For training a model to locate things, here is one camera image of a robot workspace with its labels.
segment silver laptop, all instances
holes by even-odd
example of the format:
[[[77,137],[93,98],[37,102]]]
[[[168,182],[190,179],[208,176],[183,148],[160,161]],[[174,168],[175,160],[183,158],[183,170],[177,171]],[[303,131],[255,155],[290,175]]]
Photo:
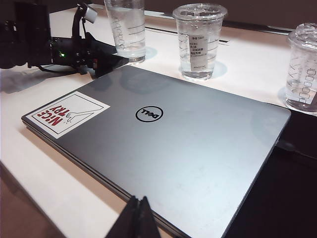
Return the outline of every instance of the silver laptop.
[[[124,66],[22,117],[124,199],[147,196],[175,235],[220,238],[287,109]]]

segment green light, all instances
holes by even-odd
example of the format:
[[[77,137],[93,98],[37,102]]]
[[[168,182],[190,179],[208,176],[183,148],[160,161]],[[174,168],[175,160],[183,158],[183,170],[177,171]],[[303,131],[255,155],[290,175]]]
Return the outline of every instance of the green light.
[[[62,53],[62,52],[59,52],[59,56],[60,56],[60,57],[65,57],[65,54]]]

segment clear plastic cup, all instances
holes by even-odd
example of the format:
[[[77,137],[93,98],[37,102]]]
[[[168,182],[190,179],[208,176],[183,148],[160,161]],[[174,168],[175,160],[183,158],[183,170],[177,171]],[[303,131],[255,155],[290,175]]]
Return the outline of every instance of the clear plastic cup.
[[[285,105],[317,114],[317,24],[299,25],[288,35],[291,60],[286,83]]]
[[[226,15],[226,8],[210,3],[183,5],[173,11],[184,77],[200,80],[211,77]]]
[[[129,62],[145,59],[144,0],[105,0],[118,55]]]

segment white table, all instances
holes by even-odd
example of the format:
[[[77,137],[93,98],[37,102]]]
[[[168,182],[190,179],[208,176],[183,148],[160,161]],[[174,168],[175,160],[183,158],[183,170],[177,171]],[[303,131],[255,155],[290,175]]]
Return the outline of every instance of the white table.
[[[50,15],[52,36],[70,37],[75,9]],[[146,26],[176,31],[175,21],[148,16]],[[104,10],[87,31],[113,44]],[[199,84],[280,106],[290,50],[286,36],[223,28],[215,72]],[[146,30],[147,59],[137,67],[184,80],[174,33]],[[26,129],[21,116],[92,81],[55,77],[26,66],[1,70],[1,161],[46,215],[70,238],[102,238],[125,202]],[[162,237],[170,237],[161,231]]]

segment dell logo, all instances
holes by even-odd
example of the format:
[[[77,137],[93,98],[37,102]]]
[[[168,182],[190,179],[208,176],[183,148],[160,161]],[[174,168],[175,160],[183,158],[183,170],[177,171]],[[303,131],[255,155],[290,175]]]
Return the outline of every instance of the dell logo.
[[[139,109],[135,117],[143,122],[152,122],[160,119],[163,116],[163,110],[155,106],[147,106]]]

